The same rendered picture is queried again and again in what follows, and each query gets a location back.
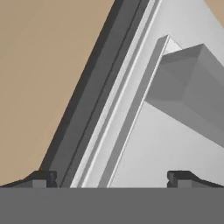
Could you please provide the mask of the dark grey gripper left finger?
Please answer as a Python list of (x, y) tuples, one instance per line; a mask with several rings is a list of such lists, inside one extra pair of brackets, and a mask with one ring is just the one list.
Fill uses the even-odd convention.
[(56, 171), (34, 171), (24, 179), (0, 185), (0, 188), (54, 188), (57, 186), (56, 178)]

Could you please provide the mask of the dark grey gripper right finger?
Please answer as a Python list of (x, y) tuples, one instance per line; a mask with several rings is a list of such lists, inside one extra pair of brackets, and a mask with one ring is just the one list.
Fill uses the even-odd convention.
[(224, 188), (219, 185), (194, 175), (190, 171), (168, 171), (168, 188)]

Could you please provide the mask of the grey fridge door shelf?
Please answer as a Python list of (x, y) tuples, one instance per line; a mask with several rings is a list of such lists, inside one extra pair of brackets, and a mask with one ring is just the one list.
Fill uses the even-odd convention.
[(205, 45), (166, 54), (146, 101), (224, 148), (224, 66)]

